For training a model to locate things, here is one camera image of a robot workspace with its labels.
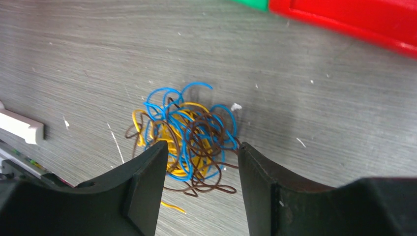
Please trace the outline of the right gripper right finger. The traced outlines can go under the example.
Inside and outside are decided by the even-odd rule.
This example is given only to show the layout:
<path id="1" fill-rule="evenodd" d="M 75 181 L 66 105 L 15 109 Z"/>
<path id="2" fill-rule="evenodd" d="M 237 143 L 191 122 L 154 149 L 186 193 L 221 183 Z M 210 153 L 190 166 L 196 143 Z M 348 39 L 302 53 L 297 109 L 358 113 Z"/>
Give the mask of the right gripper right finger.
<path id="1" fill-rule="evenodd" d="M 334 188 L 271 161 L 248 143 L 238 167 L 252 236 L 414 236 L 417 180 L 366 177 Z"/>

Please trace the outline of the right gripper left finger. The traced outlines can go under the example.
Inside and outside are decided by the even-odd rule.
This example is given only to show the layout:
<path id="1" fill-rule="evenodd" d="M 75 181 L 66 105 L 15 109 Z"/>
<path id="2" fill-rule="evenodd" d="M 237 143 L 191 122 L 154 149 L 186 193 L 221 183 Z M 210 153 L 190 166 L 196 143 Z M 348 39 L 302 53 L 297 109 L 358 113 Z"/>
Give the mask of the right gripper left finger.
<path id="1" fill-rule="evenodd" d="M 160 141 L 130 161 L 75 187 L 0 179 L 3 236 L 152 236 L 168 148 Z"/>

